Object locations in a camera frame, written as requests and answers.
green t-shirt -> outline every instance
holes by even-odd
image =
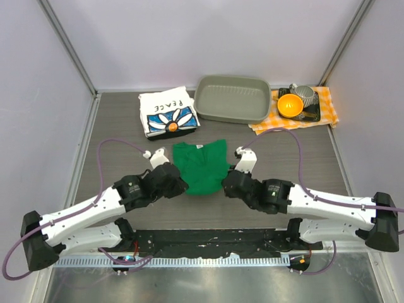
[[[227,163],[226,140],[206,145],[175,144],[174,164],[181,172],[181,178],[188,183],[187,194],[213,194],[222,188],[230,164]]]

orange bowl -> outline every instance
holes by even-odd
[[[278,100],[279,113],[286,118],[293,118],[303,110],[303,101],[298,95],[287,93]]]

gray tabletop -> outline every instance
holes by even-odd
[[[236,163],[234,150],[256,136],[245,124],[201,119],[201,127],[193,134],[169,140],[148,141],[140,122],[138,95],[139,93],[102,94],[76,203],[97,194],[99,178],[95,151],[98,142],[106,138],[122,138],[151,151],[165,146],[170,153],[175,143],[206,144],[226,139],[227,161]],[[296,133],[303,147],[303,176],[306,186],[330,193],[347,194],[327,126],[298,129]],[[295,141],[289,134],[267,134],[253,144],[252,149],[258,157],[252,175],[254,178],[299,181],[299,154]],[[101,159],[106,186],[112,185],[124,175],[140,174],[150,168],[149,162],[138,151],[120,143],[104,145]],[[267,215],[250,210],[241,200],[226,198],[223,191],[209,196],[183,194],[173,199],[160,199],[153,205],[134,210],[124,217],[136,229],[285,227],[290,218],[288,215]]]

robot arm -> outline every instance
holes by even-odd
[[[305,214],[330,220],[302,220],[289,224],[291,239],[306,243],[328,240],[365,240],[365,244],[380,251],[398,251],[398,220],[392,211],[367,209],[365,206],[395,207],[390,195],[376,193],[373,198],[358,198],[313,191],[308,196],[303,188],[289,181],[253,179],[251,173],[257,161],[250,149],[238,148],[239,163],[223,180],[225,195],[240,198],[251,209],[268,214]],[[316,200],[316,196],[331,201],[359,205],[360,208],[331,205]]]
[[[131,241],[133,230],[124,219],[103,227],[86,227],[101,220],[122,215],[136,208],[148,206],[161,197],[173,198],[185,192],[188,185],[181,179],[176,166],[164,156],[164,149],[159,149],[150,158],[153,170],[146,170],[141,175],[127,175],[108,187],[97,203],[95,197],[65,210],[40,216],[36,211],[27,213],[23,218],[21,236],[38,226],[51,224],[40,232],[23,241],[25,256],[30,271],[41,270],[54,264],[59,256],[96,247],[117,247]],[[89,210],[53,223],[56,219],[73,214],[86,206]]]

daisy print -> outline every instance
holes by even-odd
[[[151,133],[173,133],[174,131],[196,128],[198,126],[195,116],[189,107],[147,116],[147,120]]]

